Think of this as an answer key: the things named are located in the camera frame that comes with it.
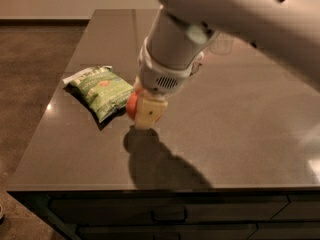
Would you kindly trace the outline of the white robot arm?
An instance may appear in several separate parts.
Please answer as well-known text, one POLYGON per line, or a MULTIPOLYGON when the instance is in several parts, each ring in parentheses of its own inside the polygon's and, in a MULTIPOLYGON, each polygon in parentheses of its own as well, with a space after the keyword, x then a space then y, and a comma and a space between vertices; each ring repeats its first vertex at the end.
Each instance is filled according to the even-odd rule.
POLYGON ((199 54, 226 33, 246 41, 316 88, 320 83, 320 0, 158 0, 140 50, 130 116, 149 129, 166 97, 190 76, 199 54))

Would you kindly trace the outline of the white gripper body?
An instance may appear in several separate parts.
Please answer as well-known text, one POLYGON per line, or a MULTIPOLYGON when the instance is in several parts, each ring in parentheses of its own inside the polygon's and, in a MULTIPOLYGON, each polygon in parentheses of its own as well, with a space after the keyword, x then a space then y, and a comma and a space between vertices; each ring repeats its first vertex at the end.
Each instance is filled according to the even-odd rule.
POLYGON ((197 71, 204 53, 199 52, 186 69, 173 69, 161 65, 151 56, 147 41, 148 39, 144 40, 138 57, 137 86, 153 95, 169 95, 179 91, 186 80, 197 71))

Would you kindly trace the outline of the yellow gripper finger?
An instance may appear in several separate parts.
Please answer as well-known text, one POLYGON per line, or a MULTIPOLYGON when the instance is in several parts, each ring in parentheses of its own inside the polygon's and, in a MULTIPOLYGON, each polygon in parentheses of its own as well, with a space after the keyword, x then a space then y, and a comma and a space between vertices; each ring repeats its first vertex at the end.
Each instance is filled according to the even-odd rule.
POLYGON ((149 93, 142 87, 138 77, 135 78, 134 91, 136 94, 134 126, 139 130, 150 129, 162 117, 168 101, 163 96, 149 93))

